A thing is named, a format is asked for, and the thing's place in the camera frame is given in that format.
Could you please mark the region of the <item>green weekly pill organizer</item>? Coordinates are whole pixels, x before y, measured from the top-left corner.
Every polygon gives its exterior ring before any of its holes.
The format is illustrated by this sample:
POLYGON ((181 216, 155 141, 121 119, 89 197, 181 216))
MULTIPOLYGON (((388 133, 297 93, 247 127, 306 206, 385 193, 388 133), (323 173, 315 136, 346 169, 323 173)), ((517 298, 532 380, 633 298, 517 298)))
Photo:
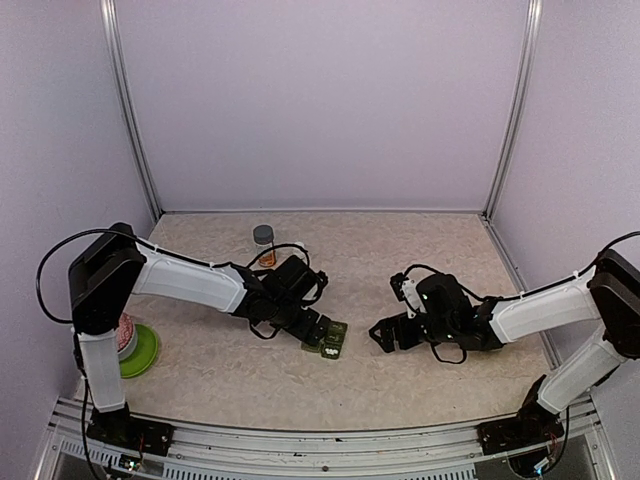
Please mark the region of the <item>green weekly pill organizer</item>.
MULTIPOLYGON (((348 325, 343 322, 331 322, 328 327, 328 332, 323 339, 319 341, 316 346, 311 346, 306 343, 301 344, 301 349, 305 352, 321 355, 322 350, 327 348, 335 348, 340 350, 340 355, 345 342, 346 334, 348 331, 348 325)), ((338 360, 340 358, 325 358, 329 360, 338 360)))

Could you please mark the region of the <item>orange pill bottle grey cap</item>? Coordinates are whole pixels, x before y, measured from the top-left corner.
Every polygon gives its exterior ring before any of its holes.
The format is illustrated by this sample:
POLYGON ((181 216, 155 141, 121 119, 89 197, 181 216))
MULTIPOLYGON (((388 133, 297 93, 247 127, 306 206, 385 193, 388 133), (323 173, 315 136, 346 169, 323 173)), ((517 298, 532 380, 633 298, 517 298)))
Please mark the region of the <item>orange pill bottle grey cap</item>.
POLYGON ((253 229, 253 240, 257 250, 257 263, 263 268, 271 268, 276 262, 274 230, 270 225, 261 224, 253 229))

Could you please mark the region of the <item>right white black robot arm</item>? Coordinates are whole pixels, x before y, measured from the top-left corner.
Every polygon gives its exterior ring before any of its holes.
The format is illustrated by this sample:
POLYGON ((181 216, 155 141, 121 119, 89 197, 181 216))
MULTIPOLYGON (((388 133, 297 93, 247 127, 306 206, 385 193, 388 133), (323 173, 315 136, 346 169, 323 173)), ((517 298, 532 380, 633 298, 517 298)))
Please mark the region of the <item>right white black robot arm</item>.
POLYGON ((511 423, 512 436, 523 444, 535 442, 575 398, 639 357, 639 270, 613 244, 571 276, 511 297, 479 297, 436 269, 419 282, 400 272, 390 285, 406 310, 369 330, 386 353, 449 343, 468 355, 561 326, 598 322, 577 351, 529 390, 511 423))

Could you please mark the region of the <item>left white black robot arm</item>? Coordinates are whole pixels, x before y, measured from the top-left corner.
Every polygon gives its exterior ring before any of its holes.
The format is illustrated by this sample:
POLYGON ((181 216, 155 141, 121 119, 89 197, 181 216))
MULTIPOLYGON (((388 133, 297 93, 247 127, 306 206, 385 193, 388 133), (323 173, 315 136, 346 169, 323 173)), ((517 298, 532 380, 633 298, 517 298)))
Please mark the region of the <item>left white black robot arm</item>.
POLYGON ((121 445, 140 434, 129 414, 117 355, 116 329, 129 298, 150 295, 204 305, 247 320, 251 331, 261 323, 272 332, 286 332, 301 342, 318 345, 330 320, 314 310, 328 284, 314 271, 307 255, 289 256, 275 269, 251 264, 211 263, 166 250, 138 237, 118 222, 67 237, 44 254, 35 274, 40 305, 46 262, 62 247, 86 236, 93 241, 69 266, 71 316, 78 368, 87 382, 93 410, 102 430, 121 445))

